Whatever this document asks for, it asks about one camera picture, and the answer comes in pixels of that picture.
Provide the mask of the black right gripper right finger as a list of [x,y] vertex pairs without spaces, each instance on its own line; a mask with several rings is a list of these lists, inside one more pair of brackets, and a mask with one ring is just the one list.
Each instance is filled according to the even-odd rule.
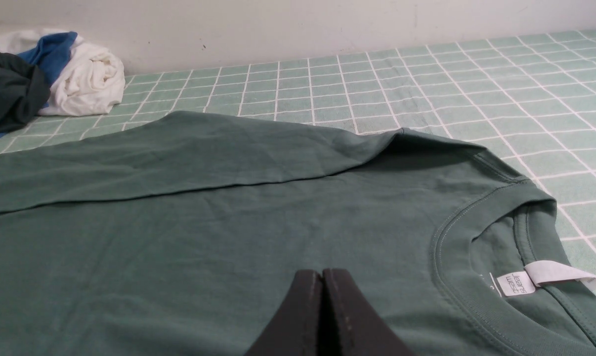
[[345,269],[323,270],[323,356],[413,356],[387,326]]

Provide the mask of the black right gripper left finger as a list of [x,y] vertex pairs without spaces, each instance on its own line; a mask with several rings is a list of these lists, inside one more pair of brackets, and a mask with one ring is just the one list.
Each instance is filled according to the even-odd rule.
[[247,356],[316,356],[322,304],[322,277],[299,270],[280,307]]

